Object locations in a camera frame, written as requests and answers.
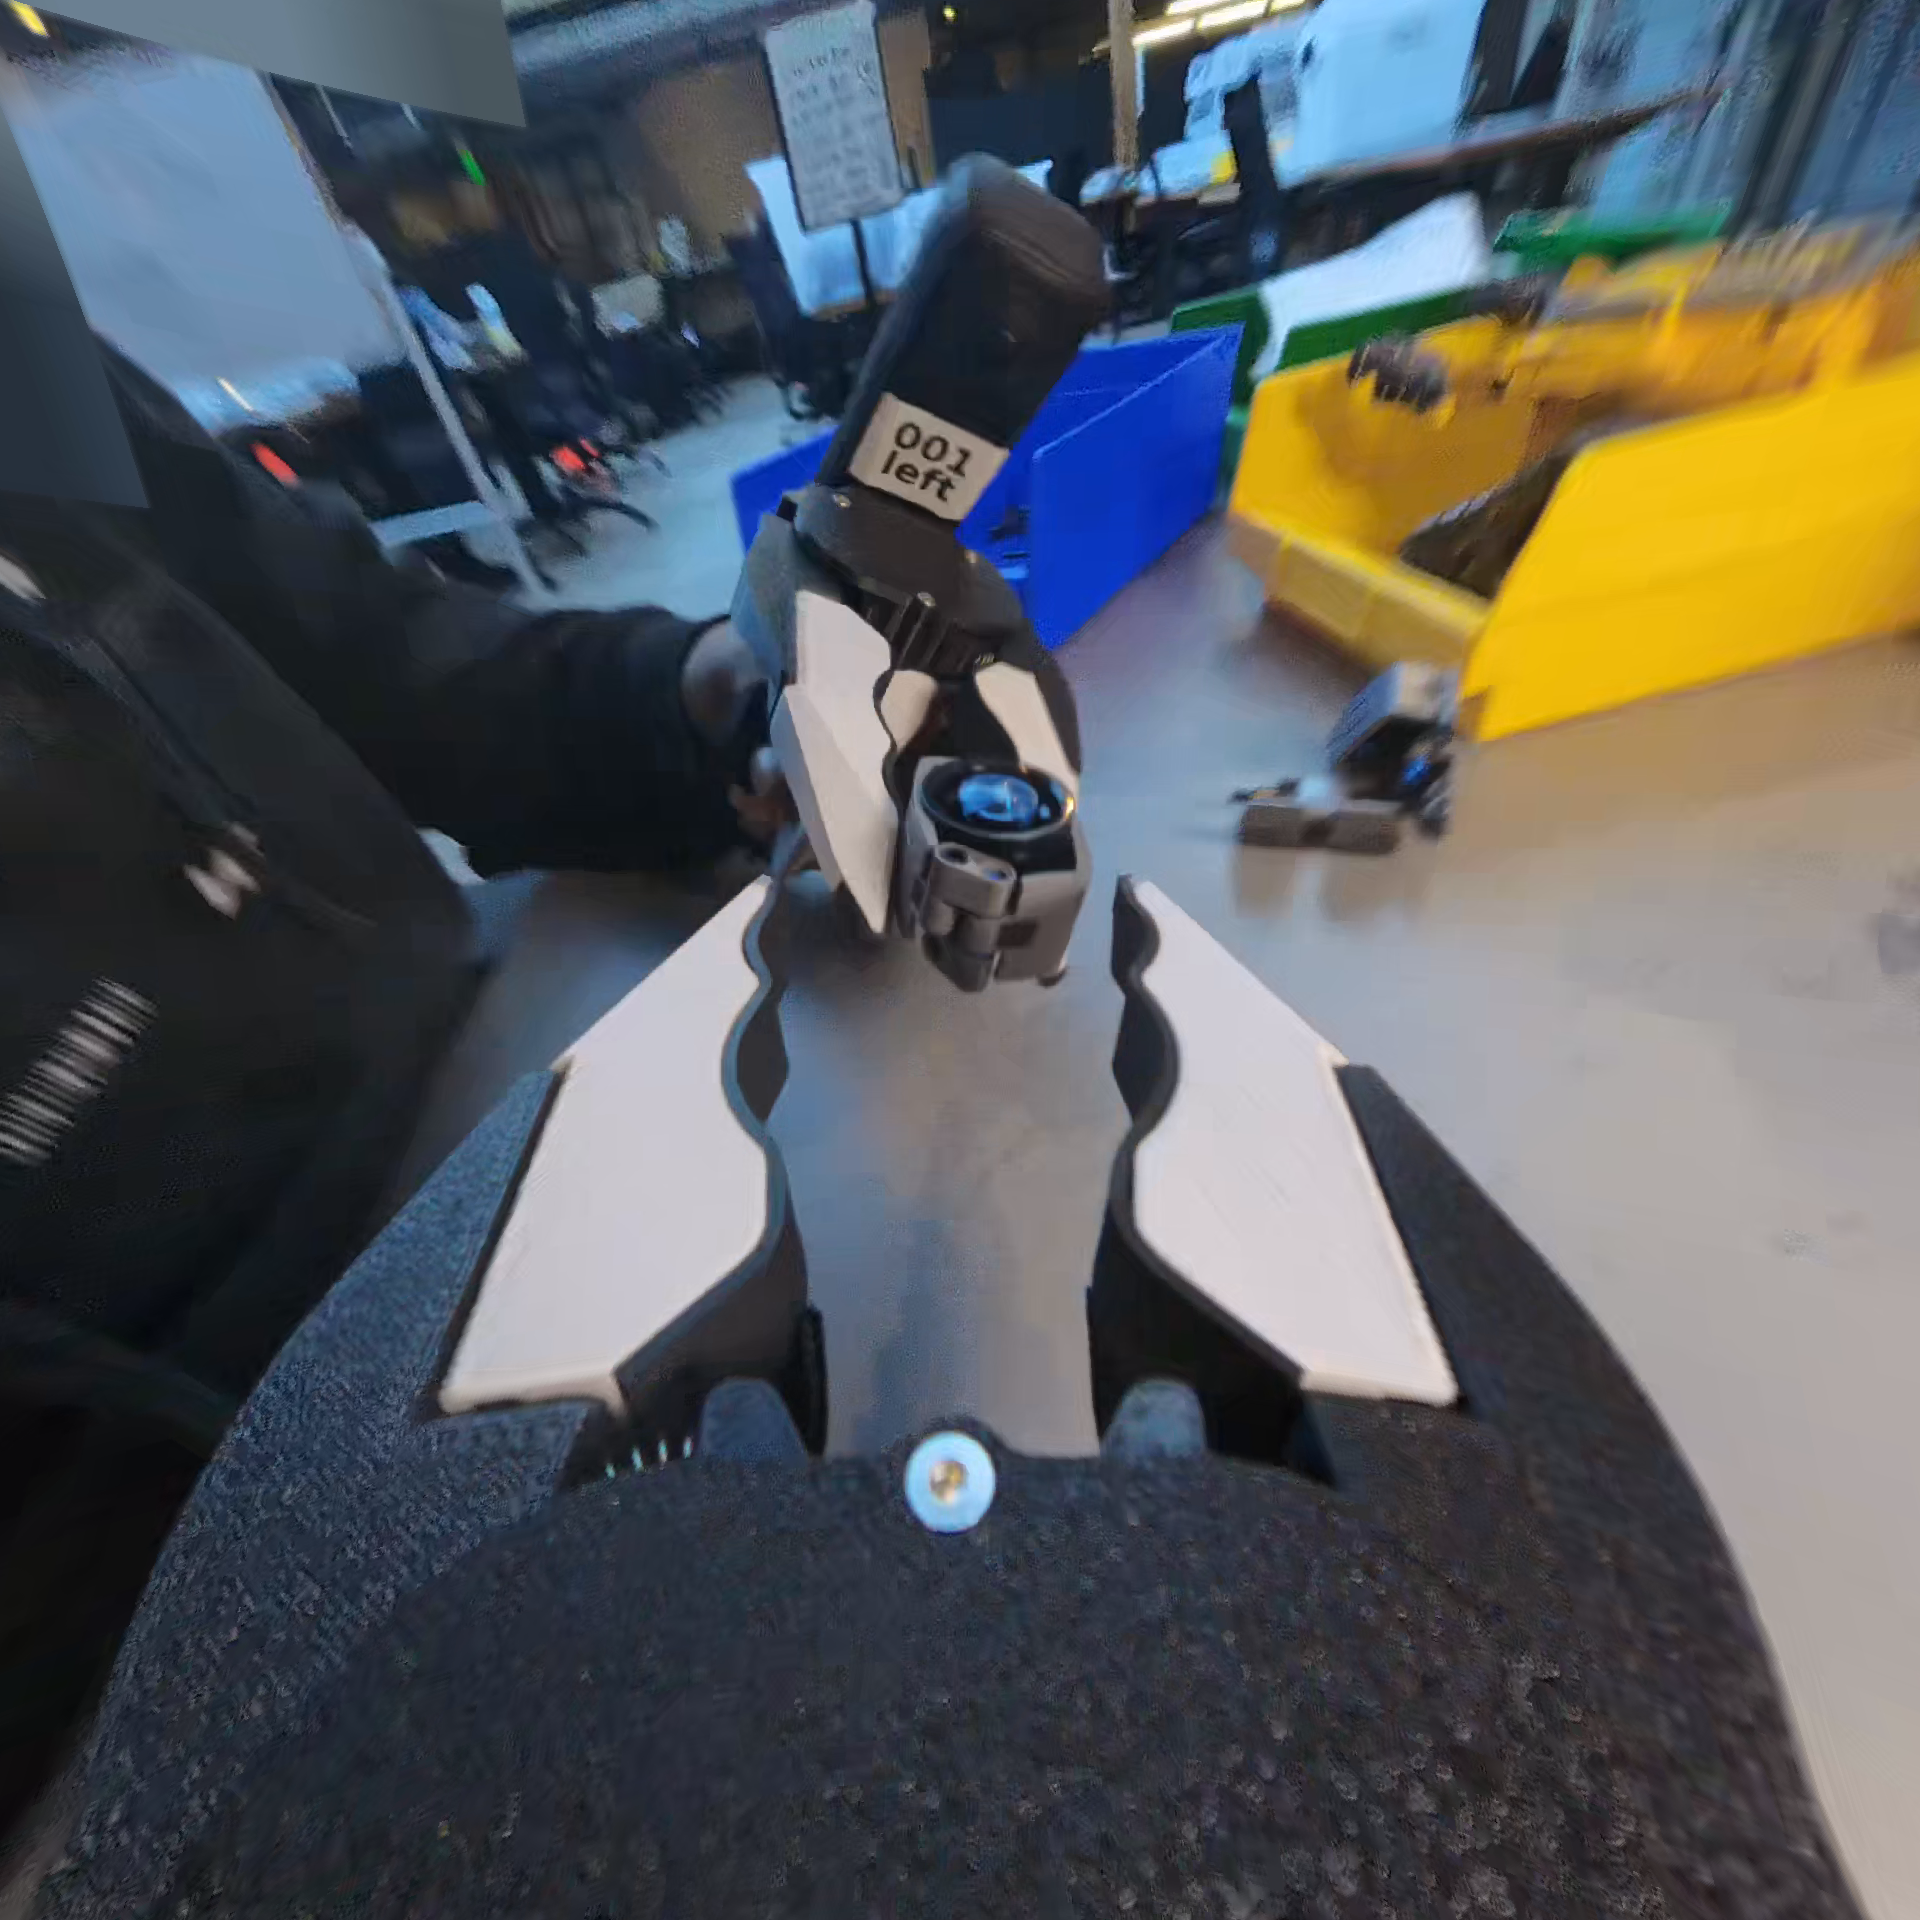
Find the person's left hand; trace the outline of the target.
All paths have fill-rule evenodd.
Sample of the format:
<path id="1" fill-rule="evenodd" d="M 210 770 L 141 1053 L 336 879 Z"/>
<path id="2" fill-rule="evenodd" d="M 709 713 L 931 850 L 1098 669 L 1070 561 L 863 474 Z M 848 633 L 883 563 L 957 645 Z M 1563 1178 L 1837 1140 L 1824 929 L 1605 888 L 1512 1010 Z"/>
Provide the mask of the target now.
<path id="1" fill-rule="evenodd" d="M 678 677 L 688 724 L 717 756 L 736 827 L 777 879 L 816 866 L 771 740 L 777 689 L 731 619 L 702 626 Z"/>

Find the green plastic bin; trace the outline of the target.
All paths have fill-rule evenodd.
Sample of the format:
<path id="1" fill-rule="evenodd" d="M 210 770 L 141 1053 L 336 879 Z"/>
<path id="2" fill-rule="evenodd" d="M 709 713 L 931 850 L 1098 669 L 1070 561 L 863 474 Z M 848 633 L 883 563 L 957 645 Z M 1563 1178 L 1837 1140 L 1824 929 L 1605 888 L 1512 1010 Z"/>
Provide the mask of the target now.
<path id="1" fill-rule="evenodd" d="M 1592 220 L 1584 209 L 1515 213 L 1499 226 L 1496 235 L 1488 235 L 1494 261 L 1482 285 L 1463 295 L 1383 306 L 1352 320 L 1301 327 L 1283 349 L 1277 373 L 1321 363 L 1383 339 L 1402 339 L 1482 314 L 1523 309 L 1581 261 L 1615 268 L 1645 255 L 1695 249 L 1713 241 L 1721 225 L 1722 211 L 1719 209 L 1653 220 Z M 1259 385 L 1255 360 L 1266 344 L 1256 285 L 1259 281 L 1177 305 L 1168 320 L 1170 331 L 1239 330 L 1231 397 L 1221 441 L 1218 492 L 1222 496 L 1231 492 L 1240 460 Z"/>

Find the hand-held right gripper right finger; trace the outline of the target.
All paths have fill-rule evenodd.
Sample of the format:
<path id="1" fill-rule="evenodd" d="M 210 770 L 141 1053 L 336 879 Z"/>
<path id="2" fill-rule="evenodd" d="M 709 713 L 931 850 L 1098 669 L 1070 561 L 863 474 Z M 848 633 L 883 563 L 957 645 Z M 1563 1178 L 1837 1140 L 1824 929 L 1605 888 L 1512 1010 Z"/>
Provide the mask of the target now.
<path id="1" fill-rule="evenodd" d="M 1126 1125 L 1088 1282 L 1097 1435 L 1150 1383 L 1259 1464 L 1309 1402 L 1458 1411 L 1345 1056 L 1152 880 L 1114 885 L 1111 972 Z"/>

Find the black office chair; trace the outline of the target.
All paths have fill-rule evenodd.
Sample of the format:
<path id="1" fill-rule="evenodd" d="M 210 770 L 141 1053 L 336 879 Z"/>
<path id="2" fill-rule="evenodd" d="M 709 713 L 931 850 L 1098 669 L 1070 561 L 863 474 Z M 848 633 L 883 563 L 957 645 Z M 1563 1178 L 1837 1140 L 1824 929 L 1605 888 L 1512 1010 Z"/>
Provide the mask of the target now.
<path id="1" fill-rule="evenodd" d="M 552 280 L 529 314 L 529 330 L 510 325 L 514 353 L 495 357 L 489 396 L 533 527 L 573 556 L 586 553 L 593 514 L 658 532 L 658 520 L 629 500 L 619 463 L 633 456 L 630 421 L 592 357 L 573 288 Z"/>

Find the grey brick wheel assembly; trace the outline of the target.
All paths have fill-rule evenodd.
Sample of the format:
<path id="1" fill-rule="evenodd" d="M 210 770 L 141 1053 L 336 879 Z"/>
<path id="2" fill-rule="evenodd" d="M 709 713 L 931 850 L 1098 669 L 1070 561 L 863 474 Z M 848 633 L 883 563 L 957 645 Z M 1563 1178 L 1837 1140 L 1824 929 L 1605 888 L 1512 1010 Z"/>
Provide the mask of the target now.
<path id="1" fill-rule="evenodd" d="M 962 993 L 1061 983 L 1091 876 L 1066 779 L 1007 756 L 923 756 L 897 827 L 897 938 Z"/>

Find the white easel board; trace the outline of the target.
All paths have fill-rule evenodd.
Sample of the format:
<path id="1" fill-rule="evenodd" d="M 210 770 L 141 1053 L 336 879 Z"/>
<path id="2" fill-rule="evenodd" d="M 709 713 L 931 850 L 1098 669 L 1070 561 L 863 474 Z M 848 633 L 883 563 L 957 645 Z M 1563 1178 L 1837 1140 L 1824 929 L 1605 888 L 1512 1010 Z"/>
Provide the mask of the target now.
<path id="1" fill-rule="evenodd" d="M 146 42 L 5 57 L 5 114 L 80 306 L 208 428 L 293 425 L 346 401 L 321 376 L 407 368 L 462 475 L 446 506 L 368 511 L 399 548 L 479 535 L 538 595 L 505 490 L 374 244 L 253 68 Z"/>

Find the yellow brick robot model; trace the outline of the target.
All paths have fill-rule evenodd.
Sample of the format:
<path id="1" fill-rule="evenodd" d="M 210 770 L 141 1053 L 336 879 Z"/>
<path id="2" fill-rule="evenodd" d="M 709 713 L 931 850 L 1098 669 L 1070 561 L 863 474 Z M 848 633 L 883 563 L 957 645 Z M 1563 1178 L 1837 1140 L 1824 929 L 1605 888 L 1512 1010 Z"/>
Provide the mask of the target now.
<path id="1" fill-rule="evenodd" d="M 1577 452 L 1871 370 L 1915 347 L 1915 280 L 1915 225 L 1797 225 L 1502 280 L 1470 300 L 1491 325 L 1480 344 L 1427 330 L 1358 345 L 1345 380 L 1375 405 L 1526 425 L 1512 475 L 1423 520 L 1398 561 L 1494 596 Z"/>

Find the person's black hoodie torso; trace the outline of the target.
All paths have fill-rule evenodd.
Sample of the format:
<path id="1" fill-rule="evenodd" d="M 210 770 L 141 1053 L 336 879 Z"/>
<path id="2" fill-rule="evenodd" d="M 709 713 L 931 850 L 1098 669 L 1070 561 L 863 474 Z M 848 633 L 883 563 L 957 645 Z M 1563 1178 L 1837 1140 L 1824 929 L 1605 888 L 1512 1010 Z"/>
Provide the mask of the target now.
<path id="1" fill-rule="evenodd" d="M 475 975 L 373 769 L 441 584 L 96 347 L 147 504 L 5 493 L 5 1827 Z"/>

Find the handwritten whiteboard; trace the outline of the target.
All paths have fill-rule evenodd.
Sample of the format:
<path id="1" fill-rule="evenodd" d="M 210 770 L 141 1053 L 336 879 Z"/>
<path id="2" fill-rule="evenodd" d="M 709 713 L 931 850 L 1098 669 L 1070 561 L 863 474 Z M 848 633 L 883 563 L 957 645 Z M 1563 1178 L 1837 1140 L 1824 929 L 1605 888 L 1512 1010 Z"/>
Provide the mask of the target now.
<path id="1" fill-rule="evenodd" d="M 878 309 L 863 221 L 891 213 L 903 173 L 872 2 L 789 16 L 758 36 L 803 234 L 846 226 L 859 303 Z"/>

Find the grey desk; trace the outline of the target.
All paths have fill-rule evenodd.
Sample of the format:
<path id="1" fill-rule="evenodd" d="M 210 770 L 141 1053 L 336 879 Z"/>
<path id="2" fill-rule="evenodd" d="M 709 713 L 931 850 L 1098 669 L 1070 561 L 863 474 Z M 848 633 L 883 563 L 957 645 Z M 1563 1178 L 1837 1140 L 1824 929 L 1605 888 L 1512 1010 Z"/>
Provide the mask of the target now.
<path id="1" fill-rule="evenodd" d="M 1091 1449 L 1123 1108 L 1113 880 L 1155 882 L 1446 1143 L 1717 1508 L 1830 1834 L 1915 1916 L 1915 639 L 1494 743 L 1394 856 L 1242 848 L 1345 666 L 1207 527 L 1061 652 L 1095 888 L 1051 993 L 947 991 L 800 904 L 775 1111 L 830 1447 L 968 1413 Z"/>

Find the yellow plastic bin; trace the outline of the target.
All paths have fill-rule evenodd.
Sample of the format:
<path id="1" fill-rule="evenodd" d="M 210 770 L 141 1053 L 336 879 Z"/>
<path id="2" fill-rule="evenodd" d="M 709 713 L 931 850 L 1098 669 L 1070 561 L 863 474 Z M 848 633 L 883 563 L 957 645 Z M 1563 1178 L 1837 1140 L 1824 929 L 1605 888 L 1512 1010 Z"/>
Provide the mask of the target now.
<path id="1" fill-rule="evenodd" d="M 1480 740 L 1915 631 L 1918 347 L 1577 452 L 1494 596 L 1398 552 L 1512 475 L 1523 421 L 1431 425 L 1349 387 L 1349 360 L 1256 385 L 1233 556 L 1350 661 L 1455 673 Z"/>

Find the blue plastic bin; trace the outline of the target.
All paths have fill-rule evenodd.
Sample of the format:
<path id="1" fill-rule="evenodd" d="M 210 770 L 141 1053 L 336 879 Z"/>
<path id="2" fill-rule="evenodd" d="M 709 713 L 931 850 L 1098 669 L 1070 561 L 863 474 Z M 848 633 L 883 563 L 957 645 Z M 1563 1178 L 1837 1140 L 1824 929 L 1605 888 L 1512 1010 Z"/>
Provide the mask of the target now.
<path id="1" fill-rule="evenodd" d="M 1057 650 L 1214 508 L 1237 347 L 1231 327 L 1089 344 L 1007 440 L 975 401 L 910 403 L 878 336 L 837 428 L 731 485 L 734 624 L 775 680 L 807 592 L 936 681 Z"/>

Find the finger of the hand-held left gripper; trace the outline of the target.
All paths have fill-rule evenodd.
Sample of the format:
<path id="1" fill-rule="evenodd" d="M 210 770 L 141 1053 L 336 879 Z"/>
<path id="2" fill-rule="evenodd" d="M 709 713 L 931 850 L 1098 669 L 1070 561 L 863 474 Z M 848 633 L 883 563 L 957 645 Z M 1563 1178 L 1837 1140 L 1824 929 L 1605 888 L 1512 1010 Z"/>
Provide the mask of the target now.
<path id="1" fill-rule="evenodd" d="M 859 612 L 801 589 L 792 664 L 771 713 L 771 749 L 816 866 L 867 933 L 894 921 L 899 800 L 894 756 L 928 720 L 936 681 L 897 668 Z"/>
<path id="2" fill-rule="evenodd" d="M 1066 748 L 1045 687 L 1032 673 L 994 661 L 973 674 L 973 693 L 1021 769 L 1045 776 L 1057 787 L 1079 787 L 1079 749 Z"/>

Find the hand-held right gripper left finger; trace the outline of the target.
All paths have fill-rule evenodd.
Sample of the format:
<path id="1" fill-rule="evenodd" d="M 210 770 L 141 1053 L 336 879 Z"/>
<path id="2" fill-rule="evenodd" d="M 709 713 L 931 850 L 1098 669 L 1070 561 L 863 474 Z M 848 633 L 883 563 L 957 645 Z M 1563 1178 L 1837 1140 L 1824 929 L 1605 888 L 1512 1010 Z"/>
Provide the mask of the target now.
<path id="1" fill-rule="evenodd" d="M 643 1455 L 765 1380 L 824 1452 L 824 1322 L 769 1117 L 783 889 L 754 880 L 557 1058 L 438 1376 L 438 1413 L 573 1403 Z"/>

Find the white packing sheet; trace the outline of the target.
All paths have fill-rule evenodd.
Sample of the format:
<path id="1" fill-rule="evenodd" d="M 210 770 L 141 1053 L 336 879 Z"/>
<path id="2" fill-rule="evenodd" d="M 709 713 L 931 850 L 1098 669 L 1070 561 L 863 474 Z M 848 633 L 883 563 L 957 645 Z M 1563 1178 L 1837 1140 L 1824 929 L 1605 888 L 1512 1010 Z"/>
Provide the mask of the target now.
<path id="1" fill-rule="evenodd" d="M 1282 368 L 1298 330 L 1470 292 L 1490 280 L 1491 261 L 1480 199 L 1464 189 L 1426 204 L 1360 247 L 1263 280 L 1256 295 L 1266 344 L 1255 377 Z"/>

